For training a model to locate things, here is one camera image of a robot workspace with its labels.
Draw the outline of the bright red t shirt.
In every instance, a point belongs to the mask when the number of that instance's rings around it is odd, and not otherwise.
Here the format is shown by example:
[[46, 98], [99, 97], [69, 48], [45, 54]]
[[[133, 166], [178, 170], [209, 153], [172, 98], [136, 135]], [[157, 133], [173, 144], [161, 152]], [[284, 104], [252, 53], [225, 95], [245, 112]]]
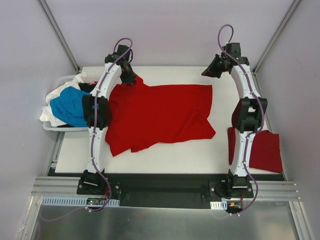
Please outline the bright red t shirt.
[[133, 85], [118, 84], [110, 94], [112, 121], [105, 141], [112, 156], [155, 144], [211, 139], [208, 121], [213, 88], [200, 84], [148, 86], [141, 77]]

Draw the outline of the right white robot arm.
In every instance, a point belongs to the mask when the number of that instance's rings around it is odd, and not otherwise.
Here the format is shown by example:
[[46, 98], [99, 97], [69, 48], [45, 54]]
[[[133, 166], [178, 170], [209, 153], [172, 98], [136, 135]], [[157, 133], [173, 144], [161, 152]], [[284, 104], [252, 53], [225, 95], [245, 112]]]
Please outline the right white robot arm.
[[239, 101], [232, 113], [231, 124], [235, 132], [235, 148], [232, 164], [226, 180], [216, 185], [214, 193], [222, 198], [231, 199], [242, 195], [251, 188], [252, 177], [249, 173], [250, 156], [254, 138], [261, 132], [268, 106], [254, 87], [250, 63], [242, 56], [239, 43], [227, 43], [221, 47], [202, 76], [220, 78], [228, 72], [235, 82]]

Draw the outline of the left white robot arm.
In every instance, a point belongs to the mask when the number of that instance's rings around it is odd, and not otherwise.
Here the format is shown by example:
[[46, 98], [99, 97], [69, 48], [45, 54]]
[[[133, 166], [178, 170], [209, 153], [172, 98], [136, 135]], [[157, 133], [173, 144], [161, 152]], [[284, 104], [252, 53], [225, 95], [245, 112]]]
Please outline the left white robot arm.
[[102, 157], [106, 133], [113, 118], [109, 98], [118, 81], [126, 85], [136, 82], [130, 65], [132, 54], [130, 46], [120, 44], [115, 47], [113, 53], [105, 57], [104, 70], [94, 89], [82, 97], [83, 115], [89, 133], [89, 157], [78, 182], [76, 193], [79, 195], [110, 194]]

